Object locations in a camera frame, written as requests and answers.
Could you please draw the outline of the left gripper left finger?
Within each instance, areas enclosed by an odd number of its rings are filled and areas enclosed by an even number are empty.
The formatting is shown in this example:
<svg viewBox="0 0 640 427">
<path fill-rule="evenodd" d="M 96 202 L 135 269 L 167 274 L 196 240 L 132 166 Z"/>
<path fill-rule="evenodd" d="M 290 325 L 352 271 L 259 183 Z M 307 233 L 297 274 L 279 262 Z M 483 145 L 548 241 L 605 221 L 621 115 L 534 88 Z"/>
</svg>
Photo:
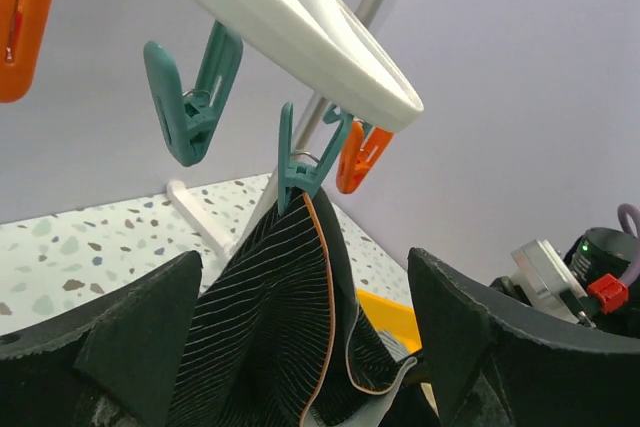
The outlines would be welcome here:
<svg viewBox="0 0 640 427">
<path fill-rule="evenodd" d="M 188 251 L 2 335 L 2 425 L 165 425 L 201 277 L 201 257 Z"/>
</svg>

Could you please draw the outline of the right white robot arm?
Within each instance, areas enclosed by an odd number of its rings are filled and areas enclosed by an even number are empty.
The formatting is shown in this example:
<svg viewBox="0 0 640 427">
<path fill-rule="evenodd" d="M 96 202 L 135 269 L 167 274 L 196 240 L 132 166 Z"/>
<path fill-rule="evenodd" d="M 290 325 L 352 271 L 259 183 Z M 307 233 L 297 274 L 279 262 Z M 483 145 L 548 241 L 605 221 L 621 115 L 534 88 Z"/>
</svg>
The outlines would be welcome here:
<svg viewBox="0 0 640 427">
<path fill-rule="evenodd" d="M 629 287 L 628 302 L 611 313 L 601 310 L 587 288 L 606 274 L 620 277 L 638 247 L 633 235 L 607 227 L 588 229 L 566 255 L 549 241 L 534 239 L 511 253 L 516 271 L 494 279 L 490 287 L 563 321 L 637 338 L 639 284 Z"/>
</svg>

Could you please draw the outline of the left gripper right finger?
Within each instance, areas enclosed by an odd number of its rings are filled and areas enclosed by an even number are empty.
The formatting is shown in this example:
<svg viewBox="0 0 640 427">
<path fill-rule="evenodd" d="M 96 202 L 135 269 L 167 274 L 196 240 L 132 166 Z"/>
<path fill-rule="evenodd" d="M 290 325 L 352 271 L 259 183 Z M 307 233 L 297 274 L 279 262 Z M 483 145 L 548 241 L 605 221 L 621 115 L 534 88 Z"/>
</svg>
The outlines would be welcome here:
<svg viewBox="0 0 640 427">
<path fill-rule="evenodd" d="M 539 312 L 422 248 L 408 279 L 442 425 L 638 425 L 638 340 Z"/>
</svg>

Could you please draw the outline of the black pinstriped underwear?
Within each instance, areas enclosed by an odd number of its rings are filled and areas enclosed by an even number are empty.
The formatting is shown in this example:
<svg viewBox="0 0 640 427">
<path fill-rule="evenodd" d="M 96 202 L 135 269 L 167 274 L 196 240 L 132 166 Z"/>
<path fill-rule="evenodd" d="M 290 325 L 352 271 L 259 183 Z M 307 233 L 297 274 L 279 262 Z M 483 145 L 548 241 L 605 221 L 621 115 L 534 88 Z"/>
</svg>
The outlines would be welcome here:
<svg viewBox="0 0 640 427">
<path fill-rule="evenodd" d="M 363 311 L 324 192 L 272 207 L 199 297 L 171 426 L 435 426 L 416 358 Z"/>
</svg>

